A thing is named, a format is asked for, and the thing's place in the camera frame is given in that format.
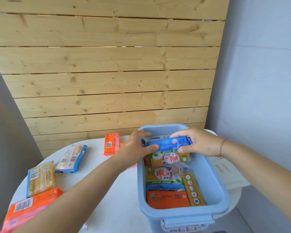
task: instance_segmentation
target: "barcode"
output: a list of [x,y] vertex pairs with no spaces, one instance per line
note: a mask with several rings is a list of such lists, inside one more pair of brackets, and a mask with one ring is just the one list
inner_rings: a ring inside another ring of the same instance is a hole
[[75,161],[77,160],[78,156],[77,155],[73,155],[71,156],[70,160],[68,161],[68,163],[75,163]]
[[10,221],[10,223],[9,223],[9,227],[14,226],[14,225],[17,223],[17,219],[18,219],[18,218],[13,219],[12,221]]
[[36,179],[38,177],[39,177],[39,169],[35,169],[30,172],[30,180]]
[[20,201],[18,203],[16,203],[14,212],[26,209],[26,208],[30,208],[32,206],[33,203],[33,198],[29,198],[23,201]]
[[43,168],[43,172],[49,171],[50,170],[50,166],[47,166],[45,168]]
[[106,148],[111,148],[112,147],[112,141],[106,142]]

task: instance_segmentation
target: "table top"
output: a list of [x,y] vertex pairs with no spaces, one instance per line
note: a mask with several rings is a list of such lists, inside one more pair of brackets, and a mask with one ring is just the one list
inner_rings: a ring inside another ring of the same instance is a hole
[[[121,142],[124,142],[127,137],[128,136],[121,137]],[[108,159],[109,156],[103,155],[104,142],[104,138],[99,138],[75,143],[87,145],[85,155],[79,166],[79,171],[75,173],[58,174],[56,176],[57,187],[61,188],[63,191],[69,190],[95,167]],[[66,153],[67,149],[68,147],[65,147],[56,151],[51,156],[47,157],[42,163],[51,160],[53,160],[55,164],[58,163]],[[11,204],[26,198],[26,185],[27,177],[16,190],[11,200]],[[229,194],[231,204],[228,212],[231,211],[239,201],[241,188],[230,190]],[[90,233],[151,232],[146,216],[144,216],[139,209],[137,166],[128,168],[119,175],[106,196],[101,200],[100,204],[87,220],[87,225],[87,232]]]

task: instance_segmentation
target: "orange package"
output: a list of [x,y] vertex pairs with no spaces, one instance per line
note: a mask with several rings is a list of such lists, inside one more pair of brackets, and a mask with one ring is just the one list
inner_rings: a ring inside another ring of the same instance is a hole
[[46,208],[55,199],[63,194],[59,188],[54,188],[35,195],[31,198],[12,204],[5,216],[3,227],[0,233],[10,233],[29,219]]
[[119,133],[108,133],[105,135],[105,152],[104,155],[113,155],[120,149]]
[[152,191],[146,192],[148,205],[155,209],[190,207],[185,191]]

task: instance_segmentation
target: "right hand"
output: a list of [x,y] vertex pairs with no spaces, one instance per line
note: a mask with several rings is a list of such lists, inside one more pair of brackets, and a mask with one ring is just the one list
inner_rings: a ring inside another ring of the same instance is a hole
[[200,129],[184,129],[173,133],[170,137],[187,136],[193,144],[178,149],[179,153],[199,153],[206,156],[219,156],[224,138]]

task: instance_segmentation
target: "plastic bin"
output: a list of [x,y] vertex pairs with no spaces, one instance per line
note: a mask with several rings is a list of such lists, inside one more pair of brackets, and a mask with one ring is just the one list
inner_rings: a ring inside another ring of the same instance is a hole
[[[148,125],[140,129],[151,132],[152,136],[170,135],[182,129],[183,124]],[[230,205],[229,194],[210,160],[193,153],[191,166],[207,206],[154,209],[146,202],[145,168],[143,159],[138,162],[138,201],[142,213],[148,218],[153,233],[195,232],[207,224],[214,223],[212,215],[223,214]]]

